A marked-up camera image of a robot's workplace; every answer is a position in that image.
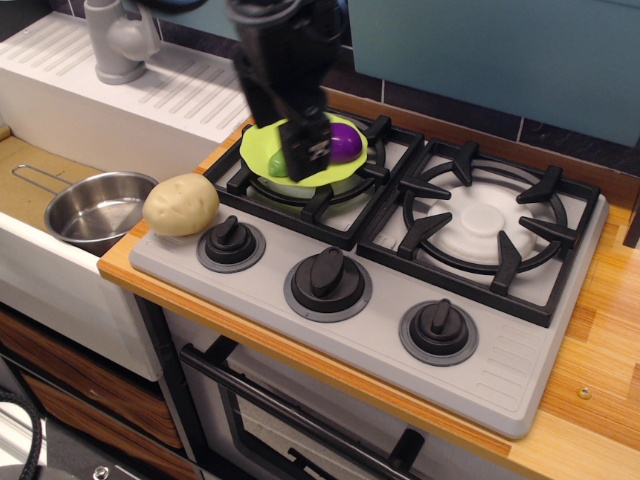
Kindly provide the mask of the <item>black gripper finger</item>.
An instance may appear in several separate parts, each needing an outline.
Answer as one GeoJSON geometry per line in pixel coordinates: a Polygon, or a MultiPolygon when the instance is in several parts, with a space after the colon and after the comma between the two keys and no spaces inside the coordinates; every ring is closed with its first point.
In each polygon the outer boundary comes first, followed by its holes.
{"type": "Polygon", "coordinates": [[[282,119],[292,120],[295,112],[284,99],[286,77],[283,63],[253,64],[245,54],[236,54],[234,67],[251,114],[258,127],[282,119]]]}
{"type": "Polygon", "coordinates": [[[331,122],[325,112],[306,123],[288,120],[278,127],[289,178],[300,182],[326,170],[331,159],[331,122]]]}

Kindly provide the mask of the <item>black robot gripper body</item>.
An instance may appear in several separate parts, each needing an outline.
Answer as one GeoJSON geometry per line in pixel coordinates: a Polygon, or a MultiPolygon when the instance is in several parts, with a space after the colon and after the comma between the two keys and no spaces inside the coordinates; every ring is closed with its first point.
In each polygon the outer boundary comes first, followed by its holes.
{"type": "Polygon", "coordinates": [[[229,1],[227,16],[253,64],[283,63],[283,96],[306,123],[327,105],[321,82],[336,61],[345,29],[340,1],[229,1]]]}

